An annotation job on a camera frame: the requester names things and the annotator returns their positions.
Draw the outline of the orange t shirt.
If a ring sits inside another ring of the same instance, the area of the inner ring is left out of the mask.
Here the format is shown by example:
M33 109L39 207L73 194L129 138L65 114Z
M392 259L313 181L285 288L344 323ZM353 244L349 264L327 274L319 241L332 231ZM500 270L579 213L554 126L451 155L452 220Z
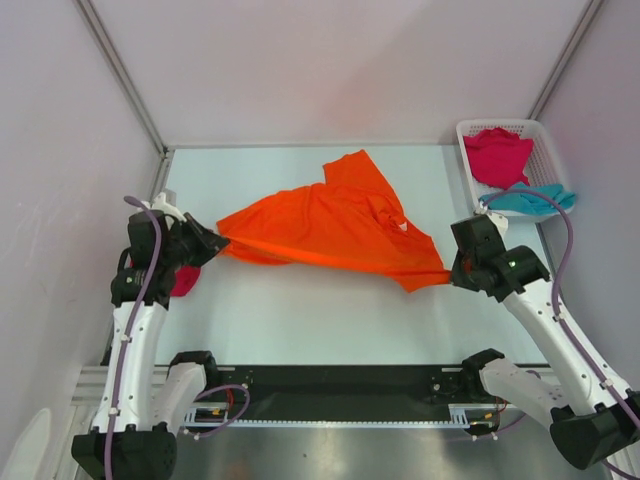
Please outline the orange t shirt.
M433 239L406 217L366 151L323 171L319 183L279 191L219 220L219 233L230 241L225 255L380 275L408 293L449 282Z

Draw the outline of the white plastic basket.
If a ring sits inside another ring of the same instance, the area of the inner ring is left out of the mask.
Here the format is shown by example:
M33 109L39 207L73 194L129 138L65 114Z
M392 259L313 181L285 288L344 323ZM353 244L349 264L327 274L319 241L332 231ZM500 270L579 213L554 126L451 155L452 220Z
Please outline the white plastic basket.
M472 198L472 208L482 209L484 205L479 201L486 194L493 194L505 190L489 187L478 182L472 175L467 153L464 147L464 136L475 136L484 129L503 128L518 134L523 139L532 139L534 148L529 156L524 173L529 179L529 186L543 186L561 184L566 190L572 191L562 169L560 157L556 152L551 137L537 121L523 119L478 119L465 120L456 126L457 137L463 158L463 165Z

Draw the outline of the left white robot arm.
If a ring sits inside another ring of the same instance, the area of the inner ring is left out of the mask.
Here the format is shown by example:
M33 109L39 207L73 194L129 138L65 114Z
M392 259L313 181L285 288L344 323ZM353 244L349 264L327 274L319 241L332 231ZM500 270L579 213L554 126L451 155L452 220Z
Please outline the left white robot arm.
M74 436L71 456L92 479L168 479L185 415L196 397L219 392L221 374L211 352L179 352L154 392L160 333L177 273L204 266L229 241L188 213L158 208L130 216L127 231L130 245L111 282L113 341L102 399L88 432Z

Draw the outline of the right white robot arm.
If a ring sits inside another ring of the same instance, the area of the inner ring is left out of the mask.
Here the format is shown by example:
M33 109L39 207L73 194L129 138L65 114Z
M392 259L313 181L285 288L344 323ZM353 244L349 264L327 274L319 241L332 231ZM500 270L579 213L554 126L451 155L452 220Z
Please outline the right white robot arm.
M527 246L507 249L489 215L452 224L457 252L451 283L495 299L525 328L556 384L487 349L462 363L461 388L473 401L505 400L545 427L562 457L585 470L639 440L639 394L605 359L553 289Z

